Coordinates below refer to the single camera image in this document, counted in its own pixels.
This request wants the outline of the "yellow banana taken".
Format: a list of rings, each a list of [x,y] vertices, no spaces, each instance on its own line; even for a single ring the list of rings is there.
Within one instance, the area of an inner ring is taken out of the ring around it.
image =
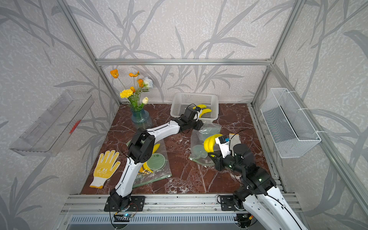
[[[212,110],[211,109],[201,109],[200,112],[199,112],[199,116],[198,118],[201,118],[204,114],[207,114],[207,113],[211,113]]]
[[[200,104],[200,105],[196,105],[196,106],[194,106],[193,107],[193,109],[196,109],[196,108],[200,108],[200,109],[206,109],[207,108],[207,106],[206,105],[204,105],[204,104]]]

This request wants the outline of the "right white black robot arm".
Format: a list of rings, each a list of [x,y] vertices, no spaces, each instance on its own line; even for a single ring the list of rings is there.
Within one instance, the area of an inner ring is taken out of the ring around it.
[[[233,193],[236,206],[252,214],[265,229],[307,229],[285,200],[275,180],[256,165],[246,144],[235,145],[233,155],[223,156],[218,150],[208,152],[208,156],[218,171],[228,168],[241,174],[243,186]]]

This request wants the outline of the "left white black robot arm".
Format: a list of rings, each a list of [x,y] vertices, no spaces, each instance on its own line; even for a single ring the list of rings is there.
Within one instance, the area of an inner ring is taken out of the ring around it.
[[[128,159],[125,169],[118,184],[110,192],[104,207],[105,212],[119,212],[129,206],[136,176],[142,165],[151,158],[156,142],[189,129],[200,130],[203,126],[203,122],[200,120],[202,111],[203,109],[199,106],[191,104],[180,117],[174,118],[164,125],[150,129],[138,129],[128,145]]]

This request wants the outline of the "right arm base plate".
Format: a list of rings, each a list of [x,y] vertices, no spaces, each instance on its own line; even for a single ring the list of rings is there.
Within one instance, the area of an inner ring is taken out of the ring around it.
[[[219,195],[218,202],[221,205],[222,211],[243,211],[242,202],[235,199],[233,195]]]

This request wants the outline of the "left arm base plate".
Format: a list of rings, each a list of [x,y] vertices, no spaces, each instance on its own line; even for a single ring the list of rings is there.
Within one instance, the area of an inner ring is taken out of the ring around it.
[[[145,196],[127,196],[124,198],[121,197],[108,197],[107,202],[104,206],[104,212],[124,212],[124,211],[131,211],[131,212],[142,212],[144,203],[145,203]]]

